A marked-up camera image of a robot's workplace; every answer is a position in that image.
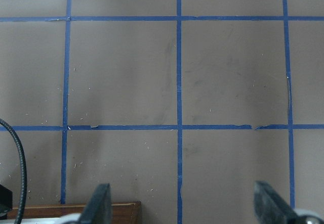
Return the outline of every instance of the brown wooden plank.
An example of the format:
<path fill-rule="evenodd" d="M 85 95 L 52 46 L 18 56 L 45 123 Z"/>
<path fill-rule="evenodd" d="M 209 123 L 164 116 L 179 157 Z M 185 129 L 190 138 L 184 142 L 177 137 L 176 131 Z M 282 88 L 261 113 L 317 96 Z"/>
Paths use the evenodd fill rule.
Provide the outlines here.
<path fill-rule="evenodd" d="M 60 217 L 71 213 L 81 213 L 84 204 L 26 206 L 24 218 Z M 139 224 L 141 202 L 121 202 L 112 205 L 112 224 Z M 17 208 L 8 213 L 8 219 L 16 218 Z"/>

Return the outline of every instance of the vertical blue tape strip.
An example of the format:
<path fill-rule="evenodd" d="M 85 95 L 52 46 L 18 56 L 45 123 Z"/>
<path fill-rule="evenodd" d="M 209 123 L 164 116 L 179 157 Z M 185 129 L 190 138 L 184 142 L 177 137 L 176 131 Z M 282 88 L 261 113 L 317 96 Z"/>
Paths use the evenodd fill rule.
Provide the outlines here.
<path fill-rule="evenodd" d="M 71 34 L 71 3 L 72 0 L 66 2 L 66 16 L 65 24 L 65 55 L 64 55 L 64 85 L 63 85 L 63 132 L 62 132 L 62 166 L 61 166 L 61 204 L 65 204 L 65 187 L 66 187 L 66 153 L 67 153 L 67 103 L 69 92 L 69 62 L 70 62 L 70 34 Z"/>
<path fill-rule="evenodd" d="M 292 104 L 292 80 L 290 68 L 290 47 L 289 47 L 289 18 L 288 2 L 282 0 L 283 9 L 283 30 L 285 33 L 285 57 L 286 57 L 286 76 L 288 82 L 288 140 L 289 140 L 289 177 L 290 177 L 290 205 L 295 208 L 295 163 L 294 163 L 294 132 L 293 132 L 293 104 Z"/>
<path fill-rule="evenodd" d="M 181 72 L 181 26 L 182 12 L 181 0 L 177 0 L 177 118 L 178 118 L 178 224 L 182 224 L 182 72 Z"/>

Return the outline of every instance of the black connector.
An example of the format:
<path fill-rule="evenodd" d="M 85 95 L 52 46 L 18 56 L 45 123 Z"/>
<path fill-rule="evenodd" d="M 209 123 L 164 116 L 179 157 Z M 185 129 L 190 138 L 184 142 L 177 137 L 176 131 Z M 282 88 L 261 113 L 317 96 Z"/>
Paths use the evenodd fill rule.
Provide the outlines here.
<path fill-rule="evenodd" d="M 12 191 L 0 185 L 0 216 L 12 210 Z"/>

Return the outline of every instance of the blue tape grid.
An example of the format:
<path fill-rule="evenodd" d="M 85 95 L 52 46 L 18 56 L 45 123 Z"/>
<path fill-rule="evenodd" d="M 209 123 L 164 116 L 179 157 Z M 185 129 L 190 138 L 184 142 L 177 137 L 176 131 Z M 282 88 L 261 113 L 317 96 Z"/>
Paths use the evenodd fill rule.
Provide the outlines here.
<path fill-rule="evenodd" d="M 290 163 L 290 202 L 295 206 L 295 180 L 294 180 L 294 129 L 324 129 L 324 124 L 293 124 L 292 111 L 292 82 L 290 70 L 289 50 L 289 21 L 324 21 L 324 16 L 288 16 L 288 2 L 282 0 L 283 16 L 182 16 L 181 0 L 177 0 L 176 16 L 71 16 L 71 2 L 67 0 L 66 16 L 57 17 L 5 17 L 0 22 L 37 22 L 37 21 L 66 21 L 65 30 L 65 58 L 64 58 L 64 89 L 63 89 L 63 126 L 14 126 L 18 131 L 61 131 L 62 132 L 62 169 L 61 169 L 61 203 L 65 203 L 66 187 L 66 153 L 67 132 L 69 130 L 178 130 L 178 224 L 182 223 L 182 130 L 223 130 L 223 129 L 248 129 L 253 130 L 251 125 L 183 125 L 182 124 L 182 91 L 181 91 L 181 25 L 182 21 L 283 21 L 285 34 L 285 57 L 286 75 L 289 86 L 288 124 L 273 124 L 260 126 L 261 129 L 287 129 L 289 132 L 289 163 Z M 177 125 L 68 125 L 68 78 L 69 78 L 69 52 L 70 52 L 70 29 L 71 21 L 177 21 Z"/>

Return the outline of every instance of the black cable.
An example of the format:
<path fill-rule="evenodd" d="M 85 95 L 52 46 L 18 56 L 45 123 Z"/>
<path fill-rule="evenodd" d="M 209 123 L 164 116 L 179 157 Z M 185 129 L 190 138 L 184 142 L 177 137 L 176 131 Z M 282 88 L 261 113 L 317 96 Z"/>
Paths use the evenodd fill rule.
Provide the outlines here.
<path fill-rule="evenodd" d="M 18 212 L 15 220 L 15 224 L 20 224 L 22 217 L 24 215 L 25 205 L 26 205 L 26 195 L 27 195 L 27 168 L 26 168 L 26 159 L 24 154 L 24 149 L 22 147 L 21 141 L 17 136 L 15 130 L 6 123 L 3 119 L 0 119 L 0 124 L 9 131 L 12 138 L 14 139 L 18 153 L 19 153 L 19 161 L 20 161 L 20 173 L 21 173 L 21 188 L 20 188 L 20 199 L 18 205 Z"/>

